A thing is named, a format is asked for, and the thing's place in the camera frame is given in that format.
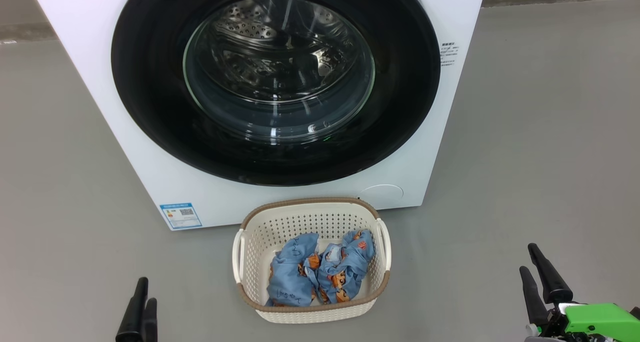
washing machine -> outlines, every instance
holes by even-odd
[[[286,199],[422,205],[482,0],[38,2],[187,230]]]

floor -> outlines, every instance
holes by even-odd
[[[114,340],[139,276],[162,341],[521,341],[537,242],[581,303],[640,304],[640,0],[480,11],[387,290],[282,326],[238,297],[237,226],[170,232],[57,41],[0,46],[0,340]]]

laundry basket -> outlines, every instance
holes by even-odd
[[[371,230],[375,256],[359,294],[351,301],[308,307],[266,307],[274,253],[302,233],[318,233],[318,248],[339,244],[348,231]],[[366,313],[389,281],[391,241],[378,212],[356,198],[306,198],[270,203],[253,210],[233,240],[233,277],[242,299],[263,319],[276,324],[313,324]]]

white basket handle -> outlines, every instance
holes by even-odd
[[[231,250],[231,264],[233,265],[233,278],[235,283],[242,283],[243,267],[245,266],[245,232],[240,228],[233,239],[233,249]]]
[[[385,271],[391,271],[391,238],[389,238],[389,230],[382,219],[377,219],[377,229],[382,236],[382,245],[384,246],[384,257],[386,257]]]

blue fabric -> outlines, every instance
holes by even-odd
[[[343,303],[354,299],[374,256],[371,231],[352,230],[342,244],[329,244],[320,256],[320,267],[314,285],[323,303]]]
[[[266,306],[309,306],[316,297],[315,279],[320,265],[317,233],[305,233],[288,240],[271,262]]]

